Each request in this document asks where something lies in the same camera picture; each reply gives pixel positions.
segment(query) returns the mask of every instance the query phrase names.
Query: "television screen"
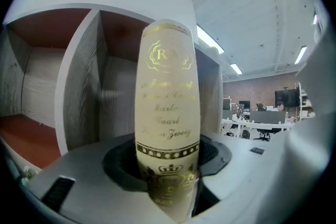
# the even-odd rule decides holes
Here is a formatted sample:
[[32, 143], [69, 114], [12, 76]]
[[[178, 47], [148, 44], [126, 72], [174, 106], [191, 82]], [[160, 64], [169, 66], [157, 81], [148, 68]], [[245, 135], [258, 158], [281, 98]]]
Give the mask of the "television screen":
[[299, 89], [275, 91], [275, 107], [278, 101], [282, 101], [285, 108], [300, 106]]
[[239, 104], [243, 104], [244, 109], [249, 109], [250, 108], [250, 101], [239, 101]]

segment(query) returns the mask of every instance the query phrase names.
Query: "computer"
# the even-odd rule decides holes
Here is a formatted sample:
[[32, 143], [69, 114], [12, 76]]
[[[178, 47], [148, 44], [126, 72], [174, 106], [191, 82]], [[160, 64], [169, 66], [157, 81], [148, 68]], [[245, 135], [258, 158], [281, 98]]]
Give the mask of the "computer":
[[250, 109], [250, 101], [239, 101], [239, 104], [243, 104], [244, 109]]

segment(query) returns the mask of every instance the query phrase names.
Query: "person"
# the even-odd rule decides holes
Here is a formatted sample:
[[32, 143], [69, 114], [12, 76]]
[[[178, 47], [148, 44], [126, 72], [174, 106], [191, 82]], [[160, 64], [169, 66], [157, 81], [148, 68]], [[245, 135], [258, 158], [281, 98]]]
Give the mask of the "person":
[[277, 102], [277, 107], [274, 108], [274, 109], [272, 109], [272, 111], [280, 112], [280, 111], [282, 111], [284, 108], [285, 108], [285, 106], [284, 106], [284, 102], [282, 102], [282, 101], [278, 101], [278, 102]]
[[266, 111], [266, 109], [264, 109], [263, 104], [256, 104], [256, 105], [257, 105], [257, 111]]

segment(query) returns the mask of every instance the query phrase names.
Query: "ceiling light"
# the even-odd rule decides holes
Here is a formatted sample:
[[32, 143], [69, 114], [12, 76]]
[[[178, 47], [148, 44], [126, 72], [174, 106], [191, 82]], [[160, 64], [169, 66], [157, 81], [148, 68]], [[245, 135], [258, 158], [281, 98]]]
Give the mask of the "ceiling light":
[[317, 18], [317, 14], [314, 15], [314, 19], [313, 19], [313, 24], [317, 24], [318, 18]]
[[218, 49], [219, 54], [222, 54], [224, 50], [221, 48], [220, 45], [216, 41], [213, 40], [211, 36], [209, 36], [203, 29], [197, 26], [197, 35], [198, 37], [203, 40], [208, 46], [215, 47]]
[[303, 47], [301, 47], [299, 56], [298, 56], [298, 58], [296, 59], [294, 65], [297, 65], [297, 64], [299, 63], [299, 61], [301, 60], [303, 54], [305, 54], [304, 52], [306, 51], [306, 49], [307, 49], [307, 46], [303, 46]]
[[243, 74], [241, 70], [239, 69], [238, 65], [236, 65], [235, 63], [231, 65], [231, 67], [237, 72], [238, 75]]

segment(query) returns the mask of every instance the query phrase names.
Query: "white shelf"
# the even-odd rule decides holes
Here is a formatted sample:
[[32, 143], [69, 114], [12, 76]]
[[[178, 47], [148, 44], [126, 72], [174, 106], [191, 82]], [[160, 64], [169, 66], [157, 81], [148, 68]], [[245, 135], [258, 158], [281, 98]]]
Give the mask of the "white shelf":
[[312, 118], [315, 118], [315, 116], [303, 116], [303, 117], [301, 117], [301, 119], [312, 119]]
[[[300, 114], [299, 115], [302, 115], [303, 111], [307, 112], [307, 108], [308, 109], [311, 109], [312, 108], [312, 105], [309, 101], [309, 98], [307, 96], [307, 94], [303, 91], [302, 87], [301, 87], [301, 83], [299, 82], [299, 90], [300, 90]], [[303, 116], [303, 117], [300, 117], [300, 120], [302, 119], [309, 119], [309, 118], [313, 118], [311, 116]]]

